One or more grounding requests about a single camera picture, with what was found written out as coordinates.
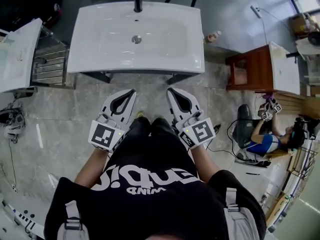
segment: small bottle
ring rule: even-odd
[[[206,38],[205,38],[205,43],[208,44],[208,43],[212,43],[213,41],[217,40],[219,36],[221,36],[221,31],[216,31],[210,35],[208,35]]]

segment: person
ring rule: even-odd
[[[264,156],[277,149],[297,149],[305,141],[305,132],[300,122],[285,129],[282,135],[278,130],[278,116],[273,114],[271,121],[254,120],[247,104],[238,108],[238,121],[232,133],[241,149]]]
[[[226,240],[226,190],[235,188],[264,239],[266,218],[254,196],[203,145],[191,154],[194,162],[165,119],[150,124],[140,113],[107,163],[108,153],[95,149],[74,182],[59,180],[45,238],[57,239],[65,204],[74,200],[91,240]]]

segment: seated person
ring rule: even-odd
[[[277,149],[297,149],[305,141],[305,132],[300,122],[287,127],[282,135],[277,129],[277,114],[271,121],[254,120],[247,104],[238,108],[237,124],[233,131],[233,138],[241,149],[264,156]]]

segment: backpack strap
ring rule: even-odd
[[[237,189],[227,187],[224,216],[229,240],[259,240],[255,219],[250,210],[237,205]]]
[[[229,212],[238,212],[239,208],[236,203],[237,189],[232,187],[226,188],[225,202]]]
[[[58,231],[57,240],[89,240],[87,227],[81,223],[80,214],[75,200],[65,204],[66,223]]]

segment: tiled floor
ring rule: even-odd
[[[182,81],[176,86],[193,94],[201,108],[211,118],[213,125],[221,129],[210,144],[210,149],[231,150],[231,141],[226,130],[237,118],[237,109],[249,104],[255,111],[261,99],[250,91],[226,91],[229,69],[225,65],[206,62],[206,73]],[[91,121],[96,118],[106,97],[124,89],[134,88],[137,99],[130,122],[139,110],[145,110],[152,120],[154,114],[173,119],[166,99],[166,76],[116,74],[110,84],[78,75],[76,90],[39,88],[30,98],[21,99],[25,111],[26,129],[17,144],[10,144],[17,180],[17,190],[49,203],[60,177],[73,180],[93,147],[88,143]],[[282,130],[292,125],[294,117],[281,117]],[[40,146],[37,125],[43,148]],[[5,173],[14,182],[8,140],[0,138],[0,160]],[[234,145],[234,152],[239,147]],[[275,161],[268,169],[261,170],[234,163],[234,157],[226,152],[211,152],[210,156],[221,169],[230,169],[259,200],[266,192],[270,181],[280,185],[283,181],[289,157]],[[246,172],[259,173],[248,175]],[[0,174],[0,189],[10,190],[3,174]]]

